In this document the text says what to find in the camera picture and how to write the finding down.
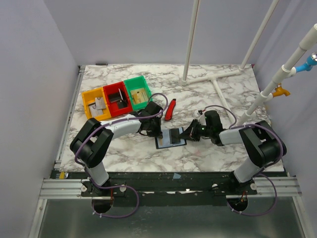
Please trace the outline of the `black leather card holder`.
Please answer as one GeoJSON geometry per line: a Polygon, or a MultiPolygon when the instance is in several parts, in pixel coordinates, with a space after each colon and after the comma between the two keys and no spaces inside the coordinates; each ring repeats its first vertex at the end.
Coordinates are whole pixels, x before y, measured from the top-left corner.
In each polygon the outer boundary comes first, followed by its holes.
{"type": "Polygon", "coordinates": [[[178,146],[185,146],[187,141],[179,138],[179,135],[184,131],[183,127],[163,129],[162,137],[156,137],[155,143],[157,149],[172,148],[178,146]]]}

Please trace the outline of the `white vip card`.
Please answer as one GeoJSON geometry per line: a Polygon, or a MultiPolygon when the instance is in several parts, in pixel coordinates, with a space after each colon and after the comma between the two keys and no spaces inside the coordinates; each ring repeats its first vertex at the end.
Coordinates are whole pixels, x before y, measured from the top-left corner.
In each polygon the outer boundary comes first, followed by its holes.
{"type": "Polygon", "coordinates": [[[95,98],[95,104],[96,104],[96,109],[97,110],[106,109],[106,103],[105,103],[103,97],[96,97],[95,98]]]}

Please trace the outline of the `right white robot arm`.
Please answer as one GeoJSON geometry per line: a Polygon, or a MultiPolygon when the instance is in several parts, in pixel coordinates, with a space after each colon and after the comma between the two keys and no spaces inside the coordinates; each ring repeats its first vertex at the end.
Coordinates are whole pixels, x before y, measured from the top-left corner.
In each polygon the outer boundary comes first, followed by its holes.
{"type": "Polygon", "coordinates": [[[200,141],[202,137],[216,146],[243,144],[248,158],[229,175],[228,189],[239,194],[256,175],[280,161],[287,153],[284,142],[269,124],[262,120],[256,124],[225,129],[217,111],[203,114],[204,123],[194,119],[189,127],[179,134],[180,139],[200,141]]]}

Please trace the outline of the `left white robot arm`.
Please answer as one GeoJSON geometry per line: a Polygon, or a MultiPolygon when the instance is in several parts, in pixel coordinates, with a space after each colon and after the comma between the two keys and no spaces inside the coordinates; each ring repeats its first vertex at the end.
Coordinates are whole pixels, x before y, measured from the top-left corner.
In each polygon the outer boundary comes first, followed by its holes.
{"type": "Polygon", "coordinates": [[[161,137],[161,114],[163,108],[150,101],[137,112],[110,121],[91,118],[85,122],[70,144],[77,162],[84,166],[93,179],[93,191],[99,196],[109,192],[109,175],[103,166],[103,159],[110,143],[122,136],[138,133],[148,137],[161,137]]]}

